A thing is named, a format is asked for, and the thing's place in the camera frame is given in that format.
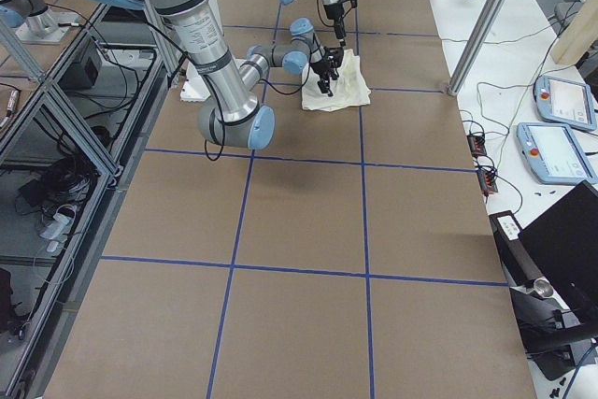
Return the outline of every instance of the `cardboard table surface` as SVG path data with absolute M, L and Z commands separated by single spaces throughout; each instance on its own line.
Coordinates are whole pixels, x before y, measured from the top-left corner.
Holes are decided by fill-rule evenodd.
M 301 16 L 335 44 L 314 0 L 219 5 L 236 55 Z M 346 21 L 372 104 L 261 84 L 266 150 L 211 163 L 171 91 L 46 399 L 534 397 L 429 2 Z

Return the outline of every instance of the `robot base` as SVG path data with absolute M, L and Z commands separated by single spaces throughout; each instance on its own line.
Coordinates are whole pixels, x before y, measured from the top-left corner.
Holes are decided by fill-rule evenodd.
M 71 13 L 71 12 L 56 13 L 56 12 L 54 12 L 53 16 L 54 16 L 54 19 L 58 23 L 73 23 L 73 22 L 78 21 L 77 13 Z M 19 38 L 19 40 L 24 44 L 42 44 L 42 45 L 55 46 L 55 45 L 61 43 L 64 36 L 70 29 L 71 29 L 71 27 L 58 27 L 58 30 L 56 30 L 55 32 L 52 32 L 49 35 L 44 36 L 44 37 L 39 37 L 37 35 L 34 35 L 31 32 L 31 30 L 29 30 L 27 23 L 24 23 L 17 29 L 16 35 Z

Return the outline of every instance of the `black cable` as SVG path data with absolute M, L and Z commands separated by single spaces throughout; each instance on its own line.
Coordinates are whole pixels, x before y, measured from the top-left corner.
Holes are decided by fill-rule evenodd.
M 500 175 L 498 175 L 498 173 L 496 174 L 496 177 L 499 178 L 499 179 L 501 179 L 505 183 L 507 183 L 513 189 L 515 189 L 515 191 L 517 192 L 517 194 L 520 196 L 520 206 L 517 208 L 517 210 L 515 212 L 513 212 L 513 215 L 517 215 L 521 211 L 521 208 L 523 207 L 523 194 L 517 188 L 517 186 L 515 184 L 513 184 L 511 181 L 508 181 L 508 180 L 504 179 L 503 177 L 501 177 Z
M 166 39 L 166 41 L 168 41 L 172 47 L 174 47 L 175 49 L 177 49 L 178 51 L 180 51 L 183 55 L 187 54 L 187 52 L 185 50 L 183 50 L 180 47 L 180 45 L 177 44 L 169 35 L 167 35 L 166 33 L 164 33 L 162 30 L 160 30 L 158 27 L 156 27 L 153 23 L 151 23 L 150 21 L 148 21 L 146 18 L 136 15 L 130 9 L 125 9 L 124 11 L 126 11 L 127 13 L 129 13 L 129 15 L 133 16 L 135 19 L 144 22 L 149 28 L 151 28 L 158 35 L 160 35 L 161 37 L 163 37 L 164 39 Z
M 84 98 L 86 100 L 89 100 L 90 102 L 92 102 L 93 104 L 97 105 L 98 107 L 100 107 L 102 109 L 111 109 L 111 108 L 113 108 L 113 107 L 107 107 L 106 105 L 98 102 L 97 100 L 95 100 L 93 97 L 91 97 L 90 95 L 88 95 L 86 93 L 80 93 L 78 91 L 64 91 L 64 93 L 66 95 L 68 95 L 68 96 L 74 96 L 74 97 L 79 97 L 79 98 Z M 122 104 L 122 100 L 115 107 L 119 107 L 121 104 Z
M 162 30 L 160 30 L 158 27 L 156 27 L 153 23 L 148 21 L 145 17 L 136 15 L 130 9 L 125 9 L 124 11 L 126 11 L 129 15 L 131 15 L 135 19 L 145 23 L 149 28 L 151 28 L 154 32 L 156 32 L 158 35 L 163 37 L 171 46 L 173 46 L 175 49 L 177 49 L 180 52 L 180 58 L 178 59 L 178 65 L 175 68 L 175 70 L 173 70 L 172 74 L 170 74 L 168 76 L 168 85 L 170 86 L 173 79 L 175 79 L 176 74 L 180 71 L 180 68 L 185 64 L 185 61 L 188 61 L 188 60 L 191 61 L 191 59 L 189 58 L 189 53 L 187 51 L 183 50 L 181 48 L 181 46 L 179 44 L 177 44 L 169 35 L 164 33 Z
M 19 93 L 21 92 L 21 89 L 19 89 L 19 88 L 18 88 L 18 87 L 16 87 L 16 86 L 13 86 L 12 84 L 0 83 L 0 86 L 6 86 L 7 88 L 12 88 L 12 89 L 14 89 L 15 91 L 18 91 Z
M 100 33 L 100 31 L 97 29 L 97 27 L 93 24 L 93 22 L 87 18 L 86 16 L 83 16 L 81 13 L 79 13 L 78 11 L 69 8 L 69 7 L 62 7 L 60 5 L 54 5 L 54 4 L 47 4 L 49 7 L 55 7 L 55 8 L 60 8 L 60 9 L 64 9 L 66 11 L 70 11 L 72 13 L 75 14 L 79 14 L 79 16 L 85 21 L 85 25 L 84 28 L 86 27 L 91 27 L 93 28 L 93 30 L 95 30 L 95 32 L 98 34 L 98 36 L 100 36 L 100 39 L 102 39 L 104 41 L 105 44 L 107 44 L 107 40 L 102 36 L 102 34 Z M 124 96 L 123 96 L 123 101 L 126 99 L 126 97 L 129 95 L 129 83 L 127 81 L 127 77 L 126 75 L 124 75 L 124 70 L 132 70 L 135 73 L 135 80 L 137 82 L 137 85 L 139 83 L 139 78 L 136 75 L 136 71 L 134 69 L 132 69 L 131 67 L 126 67 L 125 65 L 119 64 L 118 60 L 116 58 L 116 54 L 114 53 L 114 50 L 112 50 L 112 57 L 114 58 L 114 61 L 110 61 L 110 59 L 102 52 L 100 51 L 100 53 L 102 54 L 102 56 L 111 64 L 116 65 L 122 74 L 122 79 L 124 81 Z
M 214 85 L 212 84 L 212 80 L 209 79 L 208 77 L 204 77 L 204 81 L 206 82 L 206 84 L 208 85 L 208 88 L 210 90 L 211 93 L 214 93 L 214 99 L 216 100 L 216 105 L 218 106 L 218 111 L 221 114 L 221 126 L 222 126 L 222 142 L 221 144 L 221 148 L 218 151 L 218 154 L 216 156 L 212 156 L 209 151 L 207 151 L 207 139 L 204 139 L 204 151 L 206 152 L 206 157 L 209 159 L 209 161 L 215 163 L 216 161 L 218 161 L 221 156 L 222 156 L 222 152 L 224 151 L 224 145 L 225 141 L 226 141 L 226 123 L 224 122 L 224 112 L 222 111 L 222 105 L 221 105 L 221 101 L 218 98 L 218 96 L 215 94 L 216 90 L 214 89 Z
M 299 86 L 297 89 L 295 89 L 294 91 L 290 92 L 290 93 L 285 93 L 279 89 L 277 89 L 277 87 L 272 84 L 270 81 L 268 81 L 265 78 L 262 78 L 262 81 L 267 84 L 268 86 L 270 86 L 276 93 L 279 93 L 280 95 L 295 95 L 296 93 L 300 92 L 307 84 L 307 81 L 309 80 L 309 74 L 311 73 L 311 65 L 307 68 L 307 76 L 306 76 L 306 80 L 301 83 L 301 86 Z

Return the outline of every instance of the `small black object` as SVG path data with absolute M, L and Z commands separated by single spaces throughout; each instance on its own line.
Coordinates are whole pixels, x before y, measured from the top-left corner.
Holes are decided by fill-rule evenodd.
M 48 196 L 48 189 L 37 179 L 32 179 L 27 184 L 20 186 L 19 195 L 31 207 L 41 206 Z
M 108 129 L 105 126 L 97 125 L 92 127 L 92 131 L 100 140 L 102 145 L 105 148 L 108 148 L 108 145 L 110 145 L 110 142 L 112 142 L 112 136 L 110 136 Z

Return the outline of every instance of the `silver cylinder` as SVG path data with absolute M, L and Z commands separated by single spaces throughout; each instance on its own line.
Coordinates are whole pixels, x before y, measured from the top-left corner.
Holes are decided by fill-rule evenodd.
M 251 55 L 248 61 L 249 64 L 244 63 L 241 65 L 239 73 L 247 89 L 253 89 L 253 86 L 266 76 L 270 66 L 268 61 L 262 55 L 258 54 Z
M 58 30 L 58 22 L 54 19 L 53 12 L 49 8 L 37 16 L 27 18 L 25 23 L 31 33 L 37 37 L 46 37 Z
M 208 0 L 167 18 L 210 93 L 220 100 L 224 121 L 240 121 L 253 112 L 257 98 L 241 79 Z
M 504 2 L 505 0 L 486 1 L 484 8 L 482 8 L 481 13 L 479 14 L 479 18 L 477 18 L 476 26 L 469 36 L 463 54 L 461 55 L 448 84 L 447 92 L 449 95 L 457 95 L 457 93 L 459 93 L 459 90 L 467 78 L 467 74 L 469 74 L 469 71 L 471 70 L 471 66 L 484 44 L 484 39 L 486 39 Z

